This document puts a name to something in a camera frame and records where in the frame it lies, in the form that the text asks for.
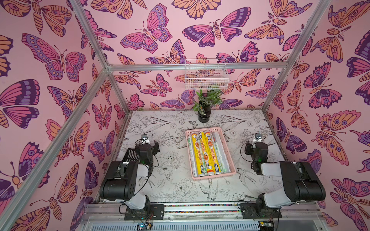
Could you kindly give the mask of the pink plastic basket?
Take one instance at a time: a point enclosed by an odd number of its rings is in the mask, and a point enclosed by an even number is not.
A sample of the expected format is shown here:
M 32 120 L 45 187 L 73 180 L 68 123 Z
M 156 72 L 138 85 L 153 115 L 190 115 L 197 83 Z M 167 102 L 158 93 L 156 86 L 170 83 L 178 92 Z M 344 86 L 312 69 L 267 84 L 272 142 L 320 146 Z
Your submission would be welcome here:
M 192 180 L 229 177 L 236 174 L 220 127 L 187 130 L 186 141 Z

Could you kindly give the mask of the yellow red wrap roll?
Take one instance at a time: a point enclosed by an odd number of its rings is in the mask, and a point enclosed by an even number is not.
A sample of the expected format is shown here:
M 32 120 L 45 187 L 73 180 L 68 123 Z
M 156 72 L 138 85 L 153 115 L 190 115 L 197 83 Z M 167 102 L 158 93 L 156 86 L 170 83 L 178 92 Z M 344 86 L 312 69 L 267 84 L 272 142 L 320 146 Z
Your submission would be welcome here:
M 212 168 L 209 150 L 206 146 L 204 132 L 199 132 L 198 137 L 199 137 L 199 141 L 200 141 L 201 151 L 202 151 L 202 155 L 203 155 L 207 175 L 212 176 L 212 175 L 214 175 L 214 170 Z

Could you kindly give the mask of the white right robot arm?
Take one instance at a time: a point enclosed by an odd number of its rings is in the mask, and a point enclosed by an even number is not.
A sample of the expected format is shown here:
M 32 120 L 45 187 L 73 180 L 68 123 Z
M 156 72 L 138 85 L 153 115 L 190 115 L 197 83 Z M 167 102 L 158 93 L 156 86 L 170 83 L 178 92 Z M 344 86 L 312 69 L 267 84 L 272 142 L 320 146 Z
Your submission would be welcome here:
M 275 176 L 282 180 L 280 189 L 258 196 L 257 211 L 326 198 L 326 190 L 308 162 L 268 162 L 268 145 L 263 142 L 247 143 L 245 154 L 251 156 L 251 168 L 257 175 Z

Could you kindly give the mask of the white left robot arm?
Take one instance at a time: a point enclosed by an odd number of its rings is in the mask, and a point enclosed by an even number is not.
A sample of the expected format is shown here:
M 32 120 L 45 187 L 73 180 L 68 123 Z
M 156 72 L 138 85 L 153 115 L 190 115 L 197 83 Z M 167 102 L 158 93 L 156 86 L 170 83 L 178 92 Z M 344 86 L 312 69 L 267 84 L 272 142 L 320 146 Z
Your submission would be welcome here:
M 99 196 L 111 202 L 124 203 L 133 211 L 149 211 L 149 199 L 142 192 L 140 178 L 147 180 L 154 168 L 154 155 L 160 152 L 159 143 L 151 145 L 148 140 L 141 139 L 135 148 L 129 148 L 121 161 L 111 162 L 103 182 Z

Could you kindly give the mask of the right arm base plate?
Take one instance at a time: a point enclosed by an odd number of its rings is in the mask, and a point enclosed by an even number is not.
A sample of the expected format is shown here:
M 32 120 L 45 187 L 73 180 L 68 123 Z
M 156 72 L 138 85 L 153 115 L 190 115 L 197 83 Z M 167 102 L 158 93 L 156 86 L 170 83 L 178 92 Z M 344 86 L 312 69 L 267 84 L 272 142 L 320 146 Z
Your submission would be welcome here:
M 256 203 L 241 202 L 238 208 L 244 219 L 270 219 L 282 218 L 282 214 L 278 208 L 267 208 Z

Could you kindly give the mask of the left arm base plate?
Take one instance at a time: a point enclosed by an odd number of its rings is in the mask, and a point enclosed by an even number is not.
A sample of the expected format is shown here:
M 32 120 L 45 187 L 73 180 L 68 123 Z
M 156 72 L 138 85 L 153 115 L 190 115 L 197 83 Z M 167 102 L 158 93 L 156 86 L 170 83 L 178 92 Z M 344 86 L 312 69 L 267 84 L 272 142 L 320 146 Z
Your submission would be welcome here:
M 124 220 L 163 220 L 164 208 L 164 204 L 150 204 L 149 206 L 145 206 L 144 209 L 127 208 Z

